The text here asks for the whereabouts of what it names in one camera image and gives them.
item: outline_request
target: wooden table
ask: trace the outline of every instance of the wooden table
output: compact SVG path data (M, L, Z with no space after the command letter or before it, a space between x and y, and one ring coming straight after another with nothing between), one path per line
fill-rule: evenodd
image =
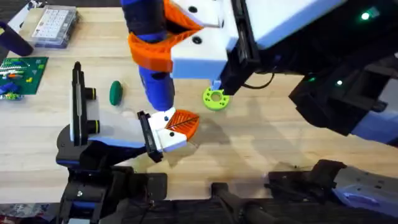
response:
M81 8L81 22L65 50L35 49L50 57L37 95L0 102L0 203L58 202L67 170L55 163L55 141L69 122L72 68L80 61L86 85L98 90L101 108L131 116L154 110L146 100L127 44L120 8ZM28 38L41 9L33 9L21 30ZM268 75L253 75L258 85ZM168 199L208 198L212 182L228 182L242 197L266 197L264 177L272 170L310 170L319 159L333 159L377 174L398 177L398 149L309 125L288 95L301 77L278 75L265 90L242 88L219 112L203 106L204 80L175 80L175 106L201 116L192 143L154 164L147 156L127 161L138 172L165 172ZM119 80L123 106L109 104L109 88Z

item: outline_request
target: screw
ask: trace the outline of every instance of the screw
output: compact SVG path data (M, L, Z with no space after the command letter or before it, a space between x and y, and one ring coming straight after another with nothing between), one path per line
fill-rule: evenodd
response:
M200 38L200 37L193 37L192 41L193 41L195 44L201 44L201 38Z
M197 12L198 12L198 9L197 9L195 6L190 6L190 7L188 8L188 10L189 10L190 12L192 12L192 13L197 13Z

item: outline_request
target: orange object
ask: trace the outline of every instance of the orange object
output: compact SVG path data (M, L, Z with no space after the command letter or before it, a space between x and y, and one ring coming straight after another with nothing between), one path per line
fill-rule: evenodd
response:
M186 135L187 141L189 141L197 131L198 125L198 115L186 110L177 110L167 123L166 129Z
M201 30L202 26L193 22L169 0L164 0L164 7L166 19L188 29L189 31L172 35L171 38L156 44L148 44L139 39L135 34L130 33L128 42L132 59L138 65L159 72L172 72L172 47Z

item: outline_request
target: cable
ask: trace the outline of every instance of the cable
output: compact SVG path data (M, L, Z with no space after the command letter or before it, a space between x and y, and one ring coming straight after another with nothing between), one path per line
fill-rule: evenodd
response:
M141 219L139 220L139 224L142 224L142 222L143 222L144 219L145 219L145 216L148 214L149 209L150 209L150 206L149 206L149 207L147 208L147 210L145 210L145 212L142 214L142 217L141 217Z
M264 84L264 85L262 85L262 86L251 86L251 85L248 85L248 84L246 84L246 83L243 84L242 86L243 86L243 87L246 87L246 88L248 88L248 89L251 89L251 90L261 90L261 89L263 89L263 88L269 86L269 85L272 83L274 77L275 77L275 73L272 73L271 79L270 79L266 84Z

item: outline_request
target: green gear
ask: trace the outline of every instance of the green gear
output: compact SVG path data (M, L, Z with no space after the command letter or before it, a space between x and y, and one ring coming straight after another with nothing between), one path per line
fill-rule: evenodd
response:
M211 99L213 95L218 95L220 100L214 101ZM229 103L229 96L224 96L224 90L211 90L207 88L203 92L203 102L209 110L218 111L226 108Z

